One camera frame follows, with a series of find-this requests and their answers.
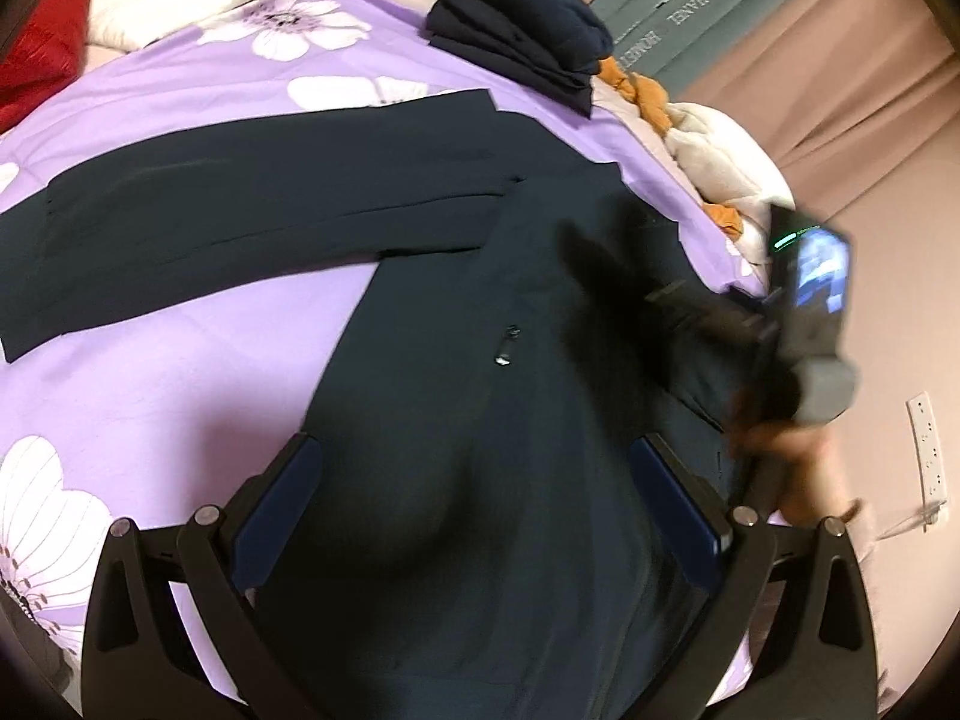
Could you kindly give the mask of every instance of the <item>green light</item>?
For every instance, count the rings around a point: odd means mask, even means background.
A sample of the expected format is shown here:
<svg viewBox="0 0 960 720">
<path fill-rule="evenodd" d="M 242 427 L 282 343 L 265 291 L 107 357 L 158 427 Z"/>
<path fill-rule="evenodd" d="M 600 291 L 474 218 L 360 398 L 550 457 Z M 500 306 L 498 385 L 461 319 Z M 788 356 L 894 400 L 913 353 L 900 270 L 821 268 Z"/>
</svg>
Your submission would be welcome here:
<svg viewBox="0 0 960 720">
<path fill-rule="evenodd" d="M 819 224 L 813 224 L 810 227 L 803 228 L 803 230 L 798 230 L 795 233 L 790 233 L 789 235 L 781 238 L 781 240 L 777 241 L 774 244 L 774 249 L 778 250 L 779 248 L 784 248 L 787 244 L 792 244 L 792 242 L 797 240 L 803 233 L 808 233 L 810 230 L 816 230 L 819 227 L 820 227 Z"/>
<path fill-rule="evenodd" d="M 797 237 L 797 233 L 790 233 L 790 234 L 789 234 L 788 236 L 786 236 L 785 238 L 781 238 L 781 240 L 777 241 L 777 242 L 774 244 L 774 248 L 785 247 L 787 244 L 789 244 L 789 242 L 793 241 L 793 240 L 795 239 L 795 237 Z"/>
</svg>

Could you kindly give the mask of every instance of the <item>folded navy clothing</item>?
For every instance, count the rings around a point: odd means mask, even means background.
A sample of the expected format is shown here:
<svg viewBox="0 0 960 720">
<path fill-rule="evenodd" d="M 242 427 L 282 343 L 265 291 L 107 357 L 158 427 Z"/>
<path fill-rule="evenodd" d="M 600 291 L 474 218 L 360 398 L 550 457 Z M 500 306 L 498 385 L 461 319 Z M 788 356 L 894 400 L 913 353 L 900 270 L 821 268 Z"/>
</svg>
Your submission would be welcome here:
<svg viewBox="0 0 960 720">
<path fill-rule="evenodd" d="M 492 70 L 589 116 L 590 74 L 564 70 L 556 57 L 480 0 L 438 0 L 426 20 L 430 45 Z"/>
<path fill-rule="evenodd" d="M 438 0 L 430 44 L 529 86 L 586 116 L 590 77 L 613 39 L 583 0 Z"/>
</svg>

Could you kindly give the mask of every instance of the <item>jacket sleeve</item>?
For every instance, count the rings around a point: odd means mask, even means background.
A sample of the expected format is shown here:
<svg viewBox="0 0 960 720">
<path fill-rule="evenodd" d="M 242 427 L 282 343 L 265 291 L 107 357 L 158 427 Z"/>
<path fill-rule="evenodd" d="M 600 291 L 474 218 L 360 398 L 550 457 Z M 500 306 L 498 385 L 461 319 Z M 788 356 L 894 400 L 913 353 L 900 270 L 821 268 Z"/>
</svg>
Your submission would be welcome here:
<svg viewBox="0 0 960 720">
<path fill-rule="evenodd" d="M 484 91 L 133 143 L 0 215 L 0 340 L 12 362 L 260 279 L 480 247 L 517 181 L 571 161 Z"/>
</svg>

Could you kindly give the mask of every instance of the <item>orange cloth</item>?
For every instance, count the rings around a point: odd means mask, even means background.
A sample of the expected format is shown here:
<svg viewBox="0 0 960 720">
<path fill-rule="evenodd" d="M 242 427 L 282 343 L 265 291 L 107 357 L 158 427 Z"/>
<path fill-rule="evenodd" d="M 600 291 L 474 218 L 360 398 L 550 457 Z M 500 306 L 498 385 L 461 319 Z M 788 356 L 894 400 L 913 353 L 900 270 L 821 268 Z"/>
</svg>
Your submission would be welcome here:
<svg viewBox="0 0 960 720">
<path fill-rule="evenodd" d="M 726 205 L 716 205 L 715 203 L 705 202 L 704 213 L 713 220 L 721 230 L 727 233 L 731 241 L 739 241 L 743 234 L 743 217 L 736 208 L 728 208 Z"/>
<path fill-rule="evenodd" d="M 666 103 L 669 103 L 670 95 L 667 95 L 664 87 L 654 79 L 648 79 L 639 73 L 627 75 L 612 56 L 600 60 L 597 76 L 601 81 L 613 86 L 627 103 L 637 105 L 640 117 L 648 122 L 661 138 L 673 127 L 666 113 Z"/>
<path fill-rule="evenodd" d="M 639 73 L 630 73 L 628 76 L 612 56 L 600 60 L 600 71 L 597 77 L 603 83 L 613 86 L 620 96 L 627 100 L 627 103 L 637 105 L 640 117 L 650 124 L 661 138 L 666 135 L 670 127 L 673 127 L 673 122 L 666 113 L 666 104 L 670 101 L 670 95 L 667 95 L 664 87 L 654 79 L 648 79 L 647 76 L 641 76 Z M 740 240 L 740 236 L 743 235 L 743 218 L 736 208 L 705 202 L 703 209 L 704 213 L 727 234 L 731 241 Z"/>
</svg>

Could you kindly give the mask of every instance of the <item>purple bedspread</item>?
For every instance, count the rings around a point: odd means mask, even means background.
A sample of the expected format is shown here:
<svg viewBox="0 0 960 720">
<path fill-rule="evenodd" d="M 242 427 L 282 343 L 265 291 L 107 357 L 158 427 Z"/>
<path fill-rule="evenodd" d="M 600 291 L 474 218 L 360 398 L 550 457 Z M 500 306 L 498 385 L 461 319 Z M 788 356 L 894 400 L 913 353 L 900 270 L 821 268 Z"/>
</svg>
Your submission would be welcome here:
<svg viewBox="0 0 960 720">
<path fill-rule="evenodd" d="M 488 88 L 501 109 L 535 117 L 589 159 L 618 162 L 642 199 L 678 220 L 709 287 L 760 288 L 611 114 L 584 119 L 432 49 L 421 21 L 386 0 L 265 0 L 116 60 L 0 140 L 0 211 L 83 160 L 172 130 Z M 321 172 L 315 180 L 323 186 Z M 150 528 L 224 503 L 298 429 L 375 267 L 251 284 L 0 361 L 0 581 L 55 640 L 78 649 L 112 517 Z M 229 691 L 179 600 L 205 667 Z"/>
</svg>

